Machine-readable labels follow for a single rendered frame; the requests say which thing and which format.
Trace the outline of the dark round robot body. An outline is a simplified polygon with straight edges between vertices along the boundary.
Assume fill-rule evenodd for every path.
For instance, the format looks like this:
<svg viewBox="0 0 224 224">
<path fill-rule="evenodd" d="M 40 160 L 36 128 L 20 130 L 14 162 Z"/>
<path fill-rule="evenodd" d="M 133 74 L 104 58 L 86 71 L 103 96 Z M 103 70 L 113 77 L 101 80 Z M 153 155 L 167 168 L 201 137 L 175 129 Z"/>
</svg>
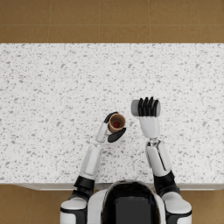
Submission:
<svg viewBox="0 0 224 224">
<path fill-rule="evenodd" d="M 87 224 L 166 224 L 165 205 L 147 184 L 118 181 L 90 198 Z"/>
</svg>

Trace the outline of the grey cup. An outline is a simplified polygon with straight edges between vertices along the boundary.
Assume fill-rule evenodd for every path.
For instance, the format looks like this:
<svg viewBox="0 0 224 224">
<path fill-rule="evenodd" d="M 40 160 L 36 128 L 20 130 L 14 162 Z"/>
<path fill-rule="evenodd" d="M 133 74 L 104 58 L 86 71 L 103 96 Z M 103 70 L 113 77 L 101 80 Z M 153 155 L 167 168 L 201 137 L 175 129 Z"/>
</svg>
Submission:
<svg viewBox="0 0 224 224">
<path fill-rule="evenodd" d="M 133 100 L 131 103 L 131 114 L 133 116 L 138 116 L 138 103 L 139 100 Z M 154 100 L 151 104 L 151 115 L 158 117 L 161 111 L 161 104 L 159 100 Z"/>
</svg>

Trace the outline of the brown cup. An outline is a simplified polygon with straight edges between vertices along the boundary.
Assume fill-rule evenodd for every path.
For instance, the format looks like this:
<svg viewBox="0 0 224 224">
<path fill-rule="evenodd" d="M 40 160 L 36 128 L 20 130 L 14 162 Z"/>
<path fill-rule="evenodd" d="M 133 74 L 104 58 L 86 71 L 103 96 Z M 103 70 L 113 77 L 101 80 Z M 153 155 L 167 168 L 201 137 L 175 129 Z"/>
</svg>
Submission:
<svg viewBox="0 0 224 224">
<path fill-rule="evenodd" d="M 121 114 L 113 114 L 108 121 L 108 130 L 111 133 L 116 133 L 122 130 L 125 126 L 125 117 Z"/>
</svg>

